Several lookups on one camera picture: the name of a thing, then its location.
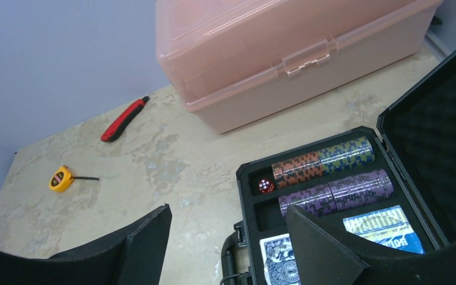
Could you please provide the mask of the purple chip stack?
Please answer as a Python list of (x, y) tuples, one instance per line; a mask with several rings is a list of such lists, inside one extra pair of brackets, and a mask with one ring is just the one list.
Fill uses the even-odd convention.
[(395, 190), (383, 169), (328, 182), (338, 211), (391, 199)]
[(283, 217), (291, 205), (296, 205), (318, 217), (337, 212), (333, 193), (327, 184), (280, 196), (278, 203)]

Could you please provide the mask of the black poker set case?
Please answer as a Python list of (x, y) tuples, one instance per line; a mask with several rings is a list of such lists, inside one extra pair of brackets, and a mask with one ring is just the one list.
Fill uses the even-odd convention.
[[(370, 141), (374, 162), (277, 187), (272, 164), (360, 137)], [(385, 109), (376, 128), (360, 126), (242, 164), (236, 179), (243, 219), (223, 244), (221, 283), (267, 284), (259, 241), (289, 234), (278, 203), (280, 196), (381, 169), (394, 187), (391, 199), (320, 217), (312, 215), (345, 230), (344, 218), (400, 205), (420, 238), (424, 254), (456, 242), (456, 50)], [(261, 179), (272, 181), (275, 190), (261, 193)]]

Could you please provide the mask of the blue yellow chip stack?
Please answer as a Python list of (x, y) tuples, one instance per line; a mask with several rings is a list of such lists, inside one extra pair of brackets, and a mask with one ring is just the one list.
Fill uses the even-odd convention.
[(366, 137), (360, 137), (318, 150), (326, 175), (352, 170), (375, 161), (375, 152)]

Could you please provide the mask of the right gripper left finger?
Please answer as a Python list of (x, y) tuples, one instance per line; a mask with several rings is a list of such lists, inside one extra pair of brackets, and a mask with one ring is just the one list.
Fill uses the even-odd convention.
[(135, 222), (49, 258), (0, 251), (0, 284), (159, 284), (172, 212), (161, 205)]

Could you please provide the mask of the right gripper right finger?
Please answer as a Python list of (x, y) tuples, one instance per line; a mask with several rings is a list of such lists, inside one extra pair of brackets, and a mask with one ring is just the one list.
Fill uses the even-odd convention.
[(298, 206), (287, 228), (302, 284), (456, 284), (456, 242), (413, 254), (338, 229)]

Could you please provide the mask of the red dice pair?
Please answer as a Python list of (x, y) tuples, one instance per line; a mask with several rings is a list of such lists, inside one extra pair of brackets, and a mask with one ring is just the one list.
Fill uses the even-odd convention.
[(273, 192), (275, 190), (275, 184), (268, 179), (261, 179), (258, 182), (258, 190), (264, 194)]

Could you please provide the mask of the orange chip stack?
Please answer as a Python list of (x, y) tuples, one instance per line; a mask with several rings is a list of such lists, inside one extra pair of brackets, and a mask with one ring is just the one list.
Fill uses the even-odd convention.
[(274, 163), (271, 167), (279, 189), (325, 175), (324, 166), (317, 151)]

